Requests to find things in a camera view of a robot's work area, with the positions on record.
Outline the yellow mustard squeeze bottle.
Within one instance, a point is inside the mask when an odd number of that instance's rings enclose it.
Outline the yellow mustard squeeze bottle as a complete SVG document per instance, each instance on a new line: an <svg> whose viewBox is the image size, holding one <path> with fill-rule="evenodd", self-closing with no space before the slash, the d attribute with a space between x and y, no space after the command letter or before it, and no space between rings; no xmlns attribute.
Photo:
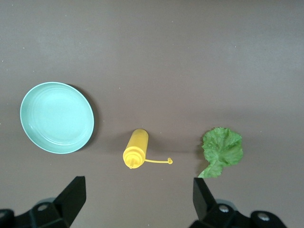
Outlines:
<svg viewBox="0 0 304 228"><path fill-rule="evenodd" d="M137 169L145 162L157 164L173 164L173 160L168 158L166 161L149 160L146 158L149 135L144 129L133 131L129 142L123 152L123 161L129 169Z"/></svg>

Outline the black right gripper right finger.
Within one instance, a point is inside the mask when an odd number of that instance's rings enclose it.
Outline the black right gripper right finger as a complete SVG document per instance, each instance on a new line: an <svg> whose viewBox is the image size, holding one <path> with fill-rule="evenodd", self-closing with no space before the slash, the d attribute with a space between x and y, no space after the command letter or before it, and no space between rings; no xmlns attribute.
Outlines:
<svg viewBox="0 0 304 228"><path fill-rule="evenodd" d="M287 228L268 211L253 211L246 217L226 203L218 203L202 178L193 180L193 204L198 216L190 228Z"/></svg>

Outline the mint green plate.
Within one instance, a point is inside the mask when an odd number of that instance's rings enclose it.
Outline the mint green plate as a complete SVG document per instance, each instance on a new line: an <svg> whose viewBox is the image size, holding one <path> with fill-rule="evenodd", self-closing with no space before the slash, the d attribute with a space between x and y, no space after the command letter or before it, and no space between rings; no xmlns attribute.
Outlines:
<svg viewBox="0 0 304 228"><path fill-rule="evenodd" d="M85 96L60 82L45 82L30 89L21 102L19 116L27 137L37 147L55 154L83 148L95 126Z"/></svg>

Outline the green lettuce leaf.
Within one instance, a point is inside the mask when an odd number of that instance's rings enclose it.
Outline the green lettuce leaf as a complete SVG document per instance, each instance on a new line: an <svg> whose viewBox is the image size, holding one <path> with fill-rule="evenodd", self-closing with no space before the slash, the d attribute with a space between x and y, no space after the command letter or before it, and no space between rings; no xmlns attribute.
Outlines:
<svg viewBox="0 0 304 228"><path fill-rule="evenodd" d="M242 136L229 128L216 127L202 137L204 158L209 165L199 178L217 178L225 167L236 165L243 158Z"/></svg>

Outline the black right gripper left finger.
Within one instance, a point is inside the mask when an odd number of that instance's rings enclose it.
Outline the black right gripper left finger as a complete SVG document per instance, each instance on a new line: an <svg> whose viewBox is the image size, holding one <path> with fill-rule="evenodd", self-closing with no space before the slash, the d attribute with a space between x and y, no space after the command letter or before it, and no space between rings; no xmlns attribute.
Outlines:
<svg viewBox="0 0 304 228"><path fill-rule="evenodd" d="M86 202L85 181L75 177L53 201L42 201L18 216L0 209L0 228L70 228Z"/></svg>

